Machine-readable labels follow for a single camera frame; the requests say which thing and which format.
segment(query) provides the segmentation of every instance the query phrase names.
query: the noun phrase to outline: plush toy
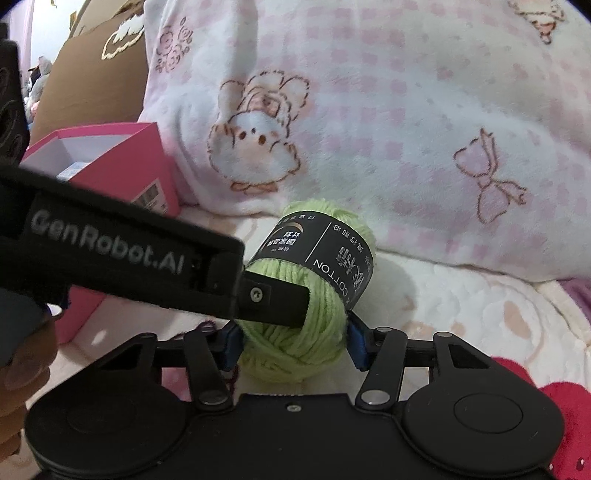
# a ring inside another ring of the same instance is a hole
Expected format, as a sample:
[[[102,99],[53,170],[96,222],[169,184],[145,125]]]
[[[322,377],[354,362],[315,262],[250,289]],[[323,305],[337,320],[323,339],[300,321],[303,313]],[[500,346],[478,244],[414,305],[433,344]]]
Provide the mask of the plush toy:
[[[27,123],[29,124],[31,124],[35,118],[37,104],[41,99],[41,94],[43,93],[43,89],[47,83],[52,67],[53,63],[51,63],[50,60],[45,57],[39,57],[38,67],[31,71],[31,76],[27,84],[28,94],[24,95],[25,114],[27,116]]]
[[[503,367],[536,386],[525,368],[512,360],[495,358]],[[549,468],[558,480],[591,478],[591,393],[579,384],[554,382],[539,388],[564,417],[564,437]]]

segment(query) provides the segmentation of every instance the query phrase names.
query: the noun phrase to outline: yarn label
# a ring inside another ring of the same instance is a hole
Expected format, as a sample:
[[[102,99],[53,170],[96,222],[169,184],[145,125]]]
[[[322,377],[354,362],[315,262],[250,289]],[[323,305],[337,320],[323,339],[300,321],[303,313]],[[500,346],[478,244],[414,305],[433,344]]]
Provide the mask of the yarn label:
[[[374,272],[368,244],[344,222],[319,212],[283,217],[261,245],[251,264],[276,258],[312,270],[326,280],[351,310]]]

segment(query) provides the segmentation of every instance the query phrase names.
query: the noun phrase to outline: cartoon bunny print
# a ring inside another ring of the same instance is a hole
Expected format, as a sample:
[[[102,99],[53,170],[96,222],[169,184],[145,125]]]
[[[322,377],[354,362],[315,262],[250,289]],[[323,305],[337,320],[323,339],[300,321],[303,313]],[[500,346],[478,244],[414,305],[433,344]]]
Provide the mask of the cartoon bunny print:
[[[233,192],[261,195],[299,171],[290,141],[291,124],[306,104],[310,82],[266,71],[248,82],[228,80],[220,87],[219,115],[207,140],[212,168],[230,181]]]
[[[557,22],[564,21],[564,10],[559,7],[557,0],[509,0],[509,6],[516,15],[535,27],[547,45],[552,43],[550,34],[556,29]]]

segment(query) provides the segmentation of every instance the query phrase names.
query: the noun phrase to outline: blue gripper pad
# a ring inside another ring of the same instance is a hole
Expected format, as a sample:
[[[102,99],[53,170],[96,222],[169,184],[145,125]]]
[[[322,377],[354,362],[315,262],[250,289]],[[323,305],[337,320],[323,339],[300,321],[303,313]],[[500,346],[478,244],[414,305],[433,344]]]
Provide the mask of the blue gripper pad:
[[[371,365],[365,348],[365,336],[352,322],[347,323],[347,351],[357,370],[361,372],[369,370]]]
[[[231,329],[226,337],[223,355],[218,363],[222,371],[230,371],[238,363],[244,350],[244,334],[238,325]]]

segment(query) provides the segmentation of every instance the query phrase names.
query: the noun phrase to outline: pink checkered pattern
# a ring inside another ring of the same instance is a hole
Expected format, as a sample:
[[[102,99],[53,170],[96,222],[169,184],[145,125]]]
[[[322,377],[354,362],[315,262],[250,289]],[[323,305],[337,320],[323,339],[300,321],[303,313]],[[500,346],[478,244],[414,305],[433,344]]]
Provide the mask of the pink checkered pattern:
[[[548,43],[521,1],[153,0],[141,120],[209,211],[278,214],[314,192],[384,249],[590,276],[591,28],[557,21]],[[193,41],[159,72],[182,18]]]

